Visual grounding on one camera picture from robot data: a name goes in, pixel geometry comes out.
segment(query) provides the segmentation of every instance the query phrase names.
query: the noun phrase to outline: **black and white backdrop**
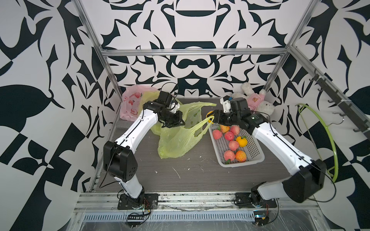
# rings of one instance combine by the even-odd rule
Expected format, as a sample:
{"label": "black and white backdrop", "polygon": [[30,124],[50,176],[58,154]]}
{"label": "black and white backdrop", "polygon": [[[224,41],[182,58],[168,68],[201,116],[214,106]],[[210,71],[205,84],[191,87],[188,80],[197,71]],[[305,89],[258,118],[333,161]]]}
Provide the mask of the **black and white backdrop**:
{"label": "black and white backdrop", "polygon": [[1,230],[65,230],[120,100],[70,0],[0,2]]}
{"label": "black and white backdrop", "polygon": [[170,49],[284,47],[309,0],[82,2],[104,49]]}
{"label": "black and white backdrop", "polygon": [[179,97],[213,97],[241,92],[248,81],[259,92],[279,55],[181,55],[109,57],[122,91],[133,84],[174,90]]}
{"label": "black and white backdrop", "polygon": [[[83,0],[104,49],[285,47],[309,0]],[[179,96],[262,89],[278,55],[110,57],[122,90],[179,85]],[[167,84],[171,91],[175,84]]]}
{"label": "black and white backdrop", "polygon": [[[369,115],[370,96],[370,2],[368,0],[323,0],[297,42],[298,48],[337,85],[365,114]],[[279,72],[266,100],[274,102],[273,125],[286,139],[309,156],[318,159],[307,129],[297,112],[298,103],[316,110],[326,124],[342,118],[333,112],[341,110],[293,57]],[[316,117],[302,112],[319,152],[328,167],[334,166],[333,152],[327,134]],[[355,133],[348,119],[330,125],[338,159],[337,196],[328,203],[319,203],[332,229],[359,231],[370,229],[365,201],[370,200],[370,141]],[[318,200],[331,198],[334,190],[325,182],[324,190],[315,194]]]}

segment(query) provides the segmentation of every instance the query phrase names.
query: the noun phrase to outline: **orange fruit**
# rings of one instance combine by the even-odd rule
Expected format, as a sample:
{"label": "orange fruit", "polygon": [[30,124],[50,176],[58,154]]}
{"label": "orange fruit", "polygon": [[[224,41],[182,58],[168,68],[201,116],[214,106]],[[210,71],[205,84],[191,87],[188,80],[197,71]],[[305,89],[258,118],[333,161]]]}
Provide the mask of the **orange fruit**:
{"label": "orange fruit", "polygon": [[220,129],[221,129],[221,132],[222,132],[222,133],[225,133],[225,132],[227,132],[228,130],[230,130],[230,127],[229,127],[229,126],[223,126],[223,125],[220,125]]}
{"label": "orange fruit", "polygon": [[247,155],[243,151],[237,151],[235,154],[235,159],[239,162],[245,162],[247,160]]}

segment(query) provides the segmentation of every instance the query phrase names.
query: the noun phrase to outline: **fruit in basket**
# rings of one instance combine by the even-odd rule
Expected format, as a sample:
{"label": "fruit in basket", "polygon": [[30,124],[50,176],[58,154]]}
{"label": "fruit in basket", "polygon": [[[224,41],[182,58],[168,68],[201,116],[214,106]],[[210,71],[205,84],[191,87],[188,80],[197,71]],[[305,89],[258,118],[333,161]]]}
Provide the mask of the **fruit in basket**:
{"label": "fruit in basket", "polygon": [[235,159],[239,162],[245,162],[247,160],[247,155],[243,151],[237,151],[235,154]]}
{"label": "fruit in basket", "polygon": [[239,148],[239,143],[235,140],[229,142],[229,149],[232,151],[236,151]]}
{"label": "fruit in basket", "polygon": [[248,144],[246,136],[239,136],[236,141],[239,143],[239,147],[245,147]]}
{"label": "fruit in basket", "polygon": [[233,125],[233,126],[231,126],[231,128],[230,128],[230,131],[232,132],[232,133],[234,133],[234,135],[239,135],[239,132],[240,132],[240,128],[239,128],[239,126],[237,126],[237,125]]}
{"label": "fruit in basket", "polygon": [[222,132],[216,129],[216,130],[213,130],[212,135],[215,140],[218,140],[222,137]]}
{"label": "fruit in basket", "polygon": [[232,141],[234,139],[234,133],[226,132],[225,133],[225,139],[228,140],[228,141]]}
{"label": "fruit in basket", "polygon": [[225,133],[227,132],[228,130],[230,130],[230,127],[229,126],[223,126],[223,125],[220,125],[220,130],[222,133]]}
{"label": "fruit in basket", "polygon": [[225,160],[230,160],[230,161],[233,161],[235,160],[235,154],[233,151],[231,150],[227,150],[224,154],[223,154],[223,157],[225,158]]}

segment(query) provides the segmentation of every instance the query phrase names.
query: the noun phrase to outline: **vent grille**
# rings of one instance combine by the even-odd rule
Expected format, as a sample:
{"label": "vent grille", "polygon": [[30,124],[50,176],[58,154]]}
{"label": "vent grille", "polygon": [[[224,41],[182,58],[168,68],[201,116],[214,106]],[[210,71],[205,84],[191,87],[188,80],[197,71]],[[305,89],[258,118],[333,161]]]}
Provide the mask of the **vent grille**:
{"label": "vent grille", "polygon": [[[126,221],[131,212],[86,213],[85,222]],[[147,221],[254,221],[253,211],[192,211],[160,212],[153,211]]]}

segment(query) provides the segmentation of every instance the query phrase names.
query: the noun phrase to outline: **metal bracket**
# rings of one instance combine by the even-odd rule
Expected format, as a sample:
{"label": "metal bracket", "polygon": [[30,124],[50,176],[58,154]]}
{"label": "metal bracket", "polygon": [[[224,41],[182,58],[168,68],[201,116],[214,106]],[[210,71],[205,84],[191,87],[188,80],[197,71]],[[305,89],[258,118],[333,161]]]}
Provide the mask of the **metal bracket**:
{"label": "metal bracket", "polygon": [[302,67],[321,87],[320,92],[324,91],[332,99],[329,103],[335,103],[344,114],[356,125],[354,132],[362,132],[370,140],[370,120],[368,117],[318,68],[296,47],[289,46],[288,52],[299,62]]}
{"label": "metal bracket", "polygon": [[144,191],[140,194],[137,199],[132,199],[126,194],[121,194],[120,200],[118,201],[118,210],[130,210],[135,209],[155,209],[158,205],[158,194],[144,194]]}
{"label": "metal bracket", "polygon": [[277,204],[274,199],[261,202],[257,207],[252,204],[251,193],[235,193],[234,204],[239,208],[266,208],[266,205],[270,208],[276,208]]}

